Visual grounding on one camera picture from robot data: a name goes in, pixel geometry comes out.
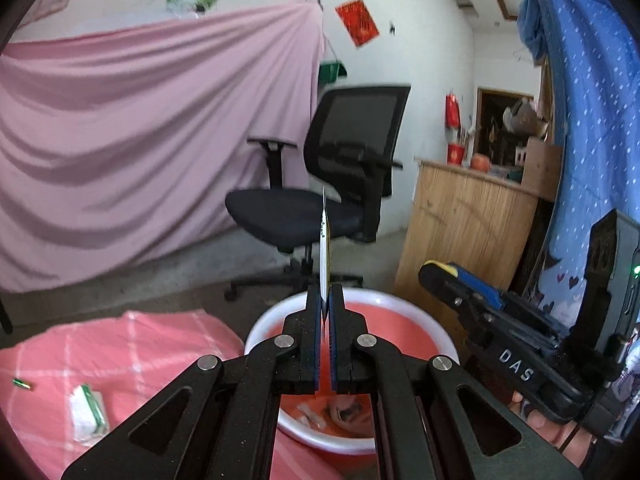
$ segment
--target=chair seat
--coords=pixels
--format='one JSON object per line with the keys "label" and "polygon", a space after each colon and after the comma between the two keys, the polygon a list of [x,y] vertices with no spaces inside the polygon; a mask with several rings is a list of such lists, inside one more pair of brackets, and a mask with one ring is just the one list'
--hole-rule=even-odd
{"label": "chair seat", "polygon": [[[226,196],[226,209],[249,234],[278,248],[292,250],[319,242],[322,196],[306,189],[241,189]],[[363,209],[326,201],[332,238],[362,230]]]}

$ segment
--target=metal screw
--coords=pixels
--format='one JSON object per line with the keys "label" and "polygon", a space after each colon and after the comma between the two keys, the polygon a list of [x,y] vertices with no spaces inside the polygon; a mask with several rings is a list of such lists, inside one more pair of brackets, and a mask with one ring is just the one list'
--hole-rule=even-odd
{"label": "metal screw", "polygon": [[198,368],[208,372],[218,366],[218,358],[215,355],[203,355],[198,359]]}
{"label": "metal screw", "polygon": [[366,348],[371,348],[372,346],[375,346],[376,343],[378,342],[378,340],[376,339],[376,336],[371,334],[360,334],[356,339],[356,341],[360,346],[364,346]]}
{"label": "metal screw", "polygon": [[280,334],[276,339],[274,339],[274,343],[278,348],[289,348],[293,346],[294,339],[288,334]]}
{"label": "metal screw", "polygon": [[451,359],[449,359],[444,355],[437,356],[436,358],[433,359],[432,362],[433,362],[433,367],[436,368],[436,370],[440,370],[441,372],[446,372],[448,370],[451,370],[451,367],[453,366]]}

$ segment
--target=battery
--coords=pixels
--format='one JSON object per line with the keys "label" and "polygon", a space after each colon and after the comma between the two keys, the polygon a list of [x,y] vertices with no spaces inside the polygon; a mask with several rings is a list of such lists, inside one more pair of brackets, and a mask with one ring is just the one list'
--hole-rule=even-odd
{"label": "battery", "polygon": [[15,379],[12,381],[16,386],[18,386],[19,388],[23,388],[25,390],[33,390],[33,387],[29,384],[29,383],[25,383],[24,381],[21,381],[20,379]]}

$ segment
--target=blue curtain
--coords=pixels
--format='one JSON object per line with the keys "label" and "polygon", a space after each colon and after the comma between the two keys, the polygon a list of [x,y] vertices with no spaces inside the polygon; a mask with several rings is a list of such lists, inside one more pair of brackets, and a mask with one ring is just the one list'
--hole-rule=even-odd
{"label": "blue curtain", "polygon": [[564,143],[560,194],[532,298],[572,326],[591,225],[612,208],[640,221],[640,57],[608,0],[539,0]]}

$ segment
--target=triangular cutout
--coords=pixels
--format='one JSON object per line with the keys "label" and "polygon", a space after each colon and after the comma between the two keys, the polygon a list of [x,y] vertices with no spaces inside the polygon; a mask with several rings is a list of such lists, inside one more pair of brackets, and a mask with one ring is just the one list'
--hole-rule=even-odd
{"label": "triangular cutout", "polygon": [[493,456],[520,443],[520,432],[473,390],[462,386],[458,397],[484,455]]}
{"label": "triangular cutout", "polygon": [[179,390],[131,432],[129,435],[130,442],[158,456],[164,455],[190,397],[190,388]]}

